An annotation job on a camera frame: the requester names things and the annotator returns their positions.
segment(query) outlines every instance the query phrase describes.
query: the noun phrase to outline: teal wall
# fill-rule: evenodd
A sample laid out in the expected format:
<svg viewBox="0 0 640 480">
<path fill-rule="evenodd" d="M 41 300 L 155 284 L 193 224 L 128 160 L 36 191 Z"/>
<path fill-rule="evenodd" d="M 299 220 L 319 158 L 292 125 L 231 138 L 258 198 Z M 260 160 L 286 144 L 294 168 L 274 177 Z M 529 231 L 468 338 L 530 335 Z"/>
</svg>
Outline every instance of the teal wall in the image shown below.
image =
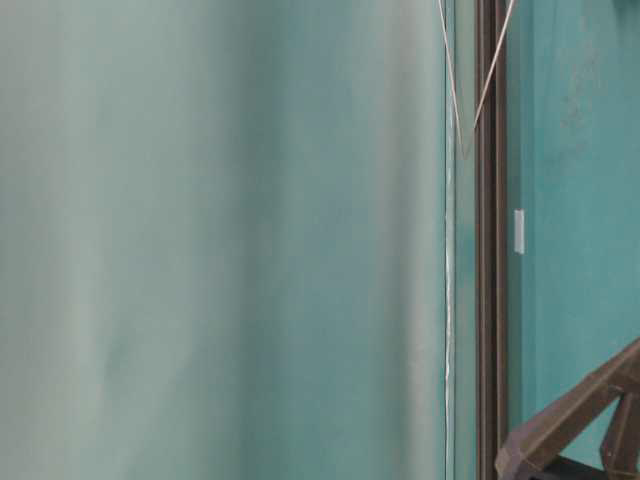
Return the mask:
<svg viewBox="0 0 640 480">
<path fill-rule="evenodd" d="M 512 420 L 640 334 L 640 4 L 519 2 L 509 36 Z M 567 452 L 598 464 L 606 418 Z"/>
<path fill-rule="evenodd" d="M 4 476 L 444 478 L 435 5 L 4 2 Z"/>
</svg>

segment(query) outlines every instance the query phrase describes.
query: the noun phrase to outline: brown door frame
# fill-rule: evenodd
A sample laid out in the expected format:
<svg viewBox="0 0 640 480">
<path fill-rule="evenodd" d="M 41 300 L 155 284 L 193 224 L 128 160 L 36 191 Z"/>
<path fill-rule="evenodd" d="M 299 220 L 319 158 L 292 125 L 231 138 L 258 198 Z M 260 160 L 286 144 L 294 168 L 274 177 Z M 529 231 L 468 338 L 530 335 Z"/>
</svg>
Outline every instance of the brown door frame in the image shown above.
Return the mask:
<svg viewBox="0 0 640 480">
<path fill-rule="evenodd" d="M 504 0 L 476 0 L 475 7 L 479 99 L 505 5 Z M 478 480 L 496 480 L 494 462 L 508 431 L 505 52 L 503 45 L 475 132 Z"/>
</svg>

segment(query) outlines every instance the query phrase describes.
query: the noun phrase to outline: small white tag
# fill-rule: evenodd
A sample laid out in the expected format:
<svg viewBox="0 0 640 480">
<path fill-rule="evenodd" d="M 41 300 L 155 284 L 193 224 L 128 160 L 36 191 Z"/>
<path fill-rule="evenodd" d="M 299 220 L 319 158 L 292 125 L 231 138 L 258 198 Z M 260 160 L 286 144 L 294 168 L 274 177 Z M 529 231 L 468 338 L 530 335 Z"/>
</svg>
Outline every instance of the small white tag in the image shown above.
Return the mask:
<svg viewBox="0 0 640 480">
<path fill-rule="evenodd" d="M 516 253 L 524 255 L 524 210 L 513 211 L 513 249 Z"/>
</svg>

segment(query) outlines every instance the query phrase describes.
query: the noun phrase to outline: dark metal structure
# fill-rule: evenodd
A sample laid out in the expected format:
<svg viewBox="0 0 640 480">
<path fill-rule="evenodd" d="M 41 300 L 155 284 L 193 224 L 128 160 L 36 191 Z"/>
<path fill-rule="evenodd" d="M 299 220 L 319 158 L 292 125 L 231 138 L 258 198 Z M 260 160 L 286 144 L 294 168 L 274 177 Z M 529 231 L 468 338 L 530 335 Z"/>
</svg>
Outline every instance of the dark metal structure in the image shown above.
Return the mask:
<svg viewBox="0 0 640 480">
<path fill-rule="evenodd" d="M 476 0 L 476 98 L 496 51 L 504 0 Z M 506 61 L 503 47 L 476 130 L 477 478 L 495 480 L 508 431 Z"/>
<path fill-rule="evenodd" d="M 616 399 L 618 407 L 600 448 L 604 470 L 560 457 Z M 501 480 L 640 479 L 640 339 L 589 374 L 509 435 L 496 468 Z"/>
</svg>

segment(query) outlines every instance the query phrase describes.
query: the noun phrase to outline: teal curtain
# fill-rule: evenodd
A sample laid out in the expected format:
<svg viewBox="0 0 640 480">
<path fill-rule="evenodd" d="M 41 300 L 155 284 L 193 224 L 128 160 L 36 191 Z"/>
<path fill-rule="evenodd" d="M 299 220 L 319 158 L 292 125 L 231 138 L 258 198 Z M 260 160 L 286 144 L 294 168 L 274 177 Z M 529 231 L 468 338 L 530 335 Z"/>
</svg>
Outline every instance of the teal curtain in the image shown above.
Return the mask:
<svg viewBox="0 0 640 480">
<path fill-rule="evenodd" d="M 6 0 L 0 472 L 441 479 L 418 0 Z"/>
</svg>

